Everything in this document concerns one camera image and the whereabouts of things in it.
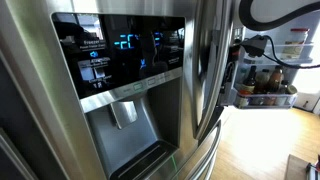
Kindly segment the black dispenser control panel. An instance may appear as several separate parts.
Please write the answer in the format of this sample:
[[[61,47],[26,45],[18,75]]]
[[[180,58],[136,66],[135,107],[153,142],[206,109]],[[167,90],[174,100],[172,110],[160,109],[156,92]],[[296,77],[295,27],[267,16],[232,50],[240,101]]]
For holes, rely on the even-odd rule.
[[[183,17],[60,12],[52,21],[81,99],[183,65]]]

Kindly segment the open right fridge door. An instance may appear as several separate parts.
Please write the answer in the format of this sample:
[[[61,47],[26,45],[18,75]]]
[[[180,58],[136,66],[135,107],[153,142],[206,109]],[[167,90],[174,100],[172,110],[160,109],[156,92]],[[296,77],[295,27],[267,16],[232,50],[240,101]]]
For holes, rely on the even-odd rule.
[[[283,68],[283,79],[276,94],[287,94],[288,85],[293,85],[300,70],[312,70],[318,63],[290,65],[276,59],[275,65],[250,64],[244,61],[244,55],[264,55],[268,43],[285,44],[292,28],[308,28],[308,37],[304,44],[313,44],[316,34],[320,0],[227,0],[232,4],[232,40],[229,60],[219,104],[233,105],[238,91],[242,90],[243,80],[250,68],[256,66],[255,88],[251,94],[267,94],[266,86],[277,65]]]

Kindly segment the door shelf bin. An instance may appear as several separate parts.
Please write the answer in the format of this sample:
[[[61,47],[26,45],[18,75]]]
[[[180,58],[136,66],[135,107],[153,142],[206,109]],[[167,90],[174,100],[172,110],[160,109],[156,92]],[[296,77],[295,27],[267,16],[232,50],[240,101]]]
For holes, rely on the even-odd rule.
[[[233,105],[239,109],[290,109],[296,98],[296,94],[251,94],[240,90]]]
[[[272,46],[268,43],[263,56],[253,57],[245,54],[244,61],[250,64],[275,65],[275,60],[279,59],[290,65],[310,64],[313,62],[312,49],[313,44],[275,44]]]

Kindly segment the lower door shelf bin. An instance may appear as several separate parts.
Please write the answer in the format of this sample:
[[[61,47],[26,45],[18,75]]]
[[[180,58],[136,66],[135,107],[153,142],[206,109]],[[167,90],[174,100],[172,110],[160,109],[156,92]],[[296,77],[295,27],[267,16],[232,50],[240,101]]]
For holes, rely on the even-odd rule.
[[[240,90],[233,105],[239,109],[290,109],[296,98],[296,94],[251,94]]]

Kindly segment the water dispenser paddle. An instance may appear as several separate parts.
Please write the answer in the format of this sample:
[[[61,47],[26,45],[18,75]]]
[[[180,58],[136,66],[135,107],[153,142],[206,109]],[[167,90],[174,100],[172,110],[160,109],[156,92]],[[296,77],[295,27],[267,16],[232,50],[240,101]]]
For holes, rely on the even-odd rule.
[[[119,129],[127,127],[138,119],[133,101],[114,102],[111,104],[111,110]]]

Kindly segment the middle door shelf bin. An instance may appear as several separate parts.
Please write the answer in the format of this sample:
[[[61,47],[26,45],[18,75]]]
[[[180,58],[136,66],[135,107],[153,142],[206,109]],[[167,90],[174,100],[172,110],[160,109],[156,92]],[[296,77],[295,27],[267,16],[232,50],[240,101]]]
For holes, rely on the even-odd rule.
[[[313,44],[275,44],[272,46],[268,43],[263,56],[253,57],[245,54],[244,61],[250,64],[275,65],[275,60],[279,59],[290,65],[310,64],[313,62],[312,49]]]

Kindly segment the red lid glass jar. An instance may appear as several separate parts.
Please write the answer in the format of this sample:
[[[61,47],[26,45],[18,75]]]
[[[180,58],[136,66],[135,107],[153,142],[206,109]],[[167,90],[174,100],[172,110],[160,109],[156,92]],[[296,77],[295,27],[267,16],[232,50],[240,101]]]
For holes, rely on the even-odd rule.
[[[285,40],[282,59],[298,59],[303,49],[303,44],[308,37],[308,28],[292,28]]]

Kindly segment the dark soy sauce bottle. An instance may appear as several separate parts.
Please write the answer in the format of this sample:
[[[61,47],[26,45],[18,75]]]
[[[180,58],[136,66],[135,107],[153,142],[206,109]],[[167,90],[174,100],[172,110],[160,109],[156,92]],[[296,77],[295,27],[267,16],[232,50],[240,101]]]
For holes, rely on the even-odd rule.
[[[243,83],[241,86],[242,90],[249,91],[250,93],[254,91],[255,84],[256,84],[255,75],[256,75],[256,66],[252,66],[250,68],[248,76],[243,80]]]

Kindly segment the orange hot sauce bottle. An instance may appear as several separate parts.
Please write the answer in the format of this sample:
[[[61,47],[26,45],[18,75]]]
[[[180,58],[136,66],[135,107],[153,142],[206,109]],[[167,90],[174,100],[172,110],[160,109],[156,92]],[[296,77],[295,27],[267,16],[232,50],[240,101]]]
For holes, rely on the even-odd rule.
[[[280,83],[283,79],[283,68],[277,65],[272,72],[266,86],[266,93],[268,94],[265,104],[272,106],[275,102],[275,94],[277,93]]]

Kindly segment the stainless steel left fridge door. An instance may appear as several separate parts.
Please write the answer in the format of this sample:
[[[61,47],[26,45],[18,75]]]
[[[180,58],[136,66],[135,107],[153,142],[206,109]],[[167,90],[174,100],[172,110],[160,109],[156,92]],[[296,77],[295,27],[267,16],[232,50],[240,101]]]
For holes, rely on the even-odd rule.
[[[66,180],[209,180],[232,32],[227,0],[0,0],[1,157],[8,174]],[[185,19],[183,65],[79,98],[54,13]],[[138,119],[119,129],[114,102]]]

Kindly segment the yellow lid jar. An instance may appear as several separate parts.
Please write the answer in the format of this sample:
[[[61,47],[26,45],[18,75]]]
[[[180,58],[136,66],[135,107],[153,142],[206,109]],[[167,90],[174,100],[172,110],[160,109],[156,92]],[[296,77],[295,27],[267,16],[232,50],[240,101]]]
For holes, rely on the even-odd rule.
[[[295,101],[295,96],[297,93],[296,87],[293,85],[288,85],[286,89],[286,93],[288,94],[287,104],[292,105]]]

